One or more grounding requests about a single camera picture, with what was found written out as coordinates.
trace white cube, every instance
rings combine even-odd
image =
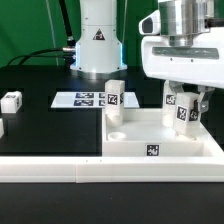
[[[1,111],[2,113],[15,114],[22,106],[22,94],[21,92],[8,92],[1,99]]]
[[[198,97],[196,93],[177,93],[173,129],[178,133],[192,137],[198,134],[201,113],[194,107]]]

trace metal bracket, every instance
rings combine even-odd
[[[207,112],[209,109],[209,100],[215,91],[215,88],[208,86],[198,86],[198,91],[200,92],[200,95],[196,102],[197,106],[195,105],[195,109],[201,113]]]
[[[169,81],[169,87],[175,95],[184,92],[183,84],[183,82]]]

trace black cable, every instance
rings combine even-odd
[[[62,18],[64,21],[65,31],[66,31],[66,35],[67,35],[67,44],[68,44],[68,46],[73,47],[73,46],[75,46],[75,39],[72,35],[72,29],[71,29],[65,1],[59,0],[59,4],[61,7]]]
[[[19,59],[19,58],[26,58],[27,56],[29,56],[29,59],[30,58],[71,58],[72,56],[71,55],[20,55],[20,56],[17,56],[13,59],[11,59],[8,63],[7,63],[7,66],[10,66],[10,64]]]
[[[38,54],[45,54],[45,53],[50,53],[50,52],[57,52],[57,51],[63,51],[62,48],[50,48],[50,49],[45,49],[45,50],[40,50],[40,51],[35,51],[29,55],[26,55],[23,60],[20,61],[19,65],[23,65],[24,62],[26,62],[30,57]]]

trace cable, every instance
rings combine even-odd
[[[31,53],[31,54],[26,55],[26,57],[24,57],[24,59],[20,61],[19,65],[23,65],[24,62],[26,62],[33,55],[50,53],[50,52],[56,52],[56,51],[63,51],[63,48],[50,48],[50,49],[35,51],[35,52]]]
[[[19,58],[24,58],[24,57],[27,57],[29,56],[29,59],[30,58],[72,58],[72,55],[20,55],[20,56],[17,56],[13,59],[11,59],[8,63],[7,63],[7,66],[10,66],[10,64],[19,59]]]
[[[128,8],[128,0],[125,0],[122,45],[124,45],[124,39],[125,39],[127,8]]]
[[[59,0],[59,4],[61,7],[61,13],[62,13],[62,18],[63,18],[63,22],[65,26],[65,32],[67,35],[67,44],[68,46],[73,47],[75,46],[75,39],[72,35],[72,29],[71,29],[71,25],[70,25],[70,21],[68,17],[68,11],[65,4],[65,0]]]
[[[50,26],[51,26],[52,41],[53,41],[54,48],[56,48],[56,39],[55,39],[54,24],[53,24],[52,15],[51,15],[51,9],[50,9],[50,4],[49,4],[49,1],[48,0],[46,0],[46,6],[47,6],[48,17],[49,17],[49,22],[50,22]]]

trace white block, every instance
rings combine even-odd
[[[176,94],[169,87],[169,81],[164,83],[163,89],[163,117],[162,124],[165,127],[173,127],[173,120],[176,110]]]
[[[8,92],[1,99],[2,113],[16,113],[22,106],[22,94],[21,92]]]
[[[173,129],[183,135],[194,137],[200,128],[201,113],[194,109],[194,101],[199,94],[178,93]]]
[[[119,127],[123,122],[125,82],[109,80],[105,84],[105,113],[107,125]]]

